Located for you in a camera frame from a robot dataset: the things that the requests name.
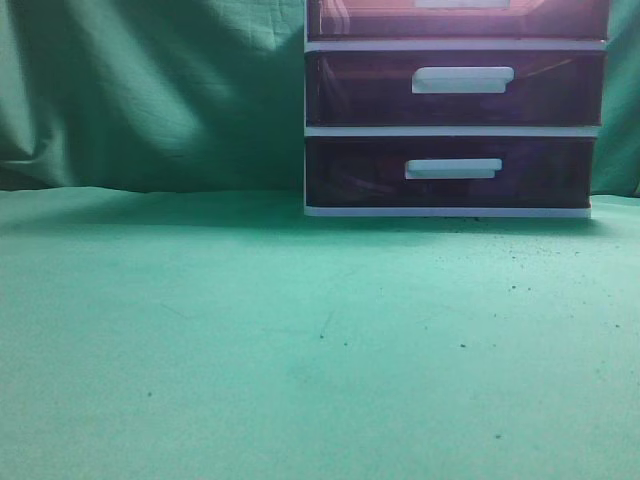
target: wrinkled fabric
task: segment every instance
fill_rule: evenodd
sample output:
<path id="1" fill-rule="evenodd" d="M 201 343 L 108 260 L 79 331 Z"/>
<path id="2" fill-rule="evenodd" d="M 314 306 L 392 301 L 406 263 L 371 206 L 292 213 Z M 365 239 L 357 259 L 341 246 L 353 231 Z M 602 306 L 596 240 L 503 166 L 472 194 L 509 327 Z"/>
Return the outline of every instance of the wrinkled fabric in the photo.
<path id="1" fill-rule="evenodd" d="M 0 0 L 0 188 L 300 189 L 303 0 Z M 640 0 L 614 2 L 594 193 L 640 180 Z"/>

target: drawer handle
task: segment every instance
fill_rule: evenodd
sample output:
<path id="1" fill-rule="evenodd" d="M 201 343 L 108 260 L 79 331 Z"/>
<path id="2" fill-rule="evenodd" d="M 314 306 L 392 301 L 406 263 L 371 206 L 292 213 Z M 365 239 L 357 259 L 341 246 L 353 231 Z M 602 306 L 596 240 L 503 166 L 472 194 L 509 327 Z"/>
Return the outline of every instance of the drawer handle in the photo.
<path id="1" fill-rule="evenodd" d="M 407 180 L 495 178 L 499 170 L 502 170 L 499 158 L 410 160 L 405 165 L 404 177 Z"/>
<path id="2" fill-rule="evenodd" d="M 415 0 L 416 8 L 509 8 L 510 0 Z"/>
<path id="3" fill-rule="evenodd" d="M 504 93 L 511 67 L 424 67 L 411 79 L 413 93 Z"/>

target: drawer front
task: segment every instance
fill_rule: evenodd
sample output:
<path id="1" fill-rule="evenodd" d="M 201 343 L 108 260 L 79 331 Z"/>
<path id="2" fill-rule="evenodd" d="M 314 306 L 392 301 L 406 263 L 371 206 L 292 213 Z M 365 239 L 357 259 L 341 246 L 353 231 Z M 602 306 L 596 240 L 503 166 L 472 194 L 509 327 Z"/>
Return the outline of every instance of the drawer front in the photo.
<path id="1" fill-rule="evenodd" d="M 594 139 L 307 138 L 310 207 L 589 208 Z"/>
<path id="2" fill-rule="evenodd" d="M 609 0 L 308 0 L 311 40 L 605 39 Z"/>
<path id="3" fill-rule="evenodd" d="M 307 124 L 598 125 L 604 52 L 332 52 L 306 58 Z"/>

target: plastic drawer unit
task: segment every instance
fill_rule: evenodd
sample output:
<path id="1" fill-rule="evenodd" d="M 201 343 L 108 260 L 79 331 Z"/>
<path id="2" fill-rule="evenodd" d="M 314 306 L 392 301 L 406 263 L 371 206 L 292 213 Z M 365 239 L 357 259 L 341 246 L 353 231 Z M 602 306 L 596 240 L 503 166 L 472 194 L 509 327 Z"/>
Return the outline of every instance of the plastic drawer unit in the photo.
<path id="1" fill-rule="evenodd" d="M 588 217 L 607 0 L 307 0 L 305 212 Z"/>

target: green fabric surface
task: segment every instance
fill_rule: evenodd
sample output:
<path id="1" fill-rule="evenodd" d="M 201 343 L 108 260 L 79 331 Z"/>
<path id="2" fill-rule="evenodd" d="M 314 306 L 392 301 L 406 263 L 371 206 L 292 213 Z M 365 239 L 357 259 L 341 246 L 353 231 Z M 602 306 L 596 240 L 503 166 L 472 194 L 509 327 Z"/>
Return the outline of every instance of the green fabric surface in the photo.
<path id="1" fill-rule="evenodd" d="M 640 184 L 638 18 L 614 1 L 596 193 Z M 0 188 L 300 190 L 302 22 L 302 0 L 0 0 Z"/>
<path id="2" fill-rule="evenodd" d="M 0 192 L 0 478 L 631 480 L 640 199 Z"/>

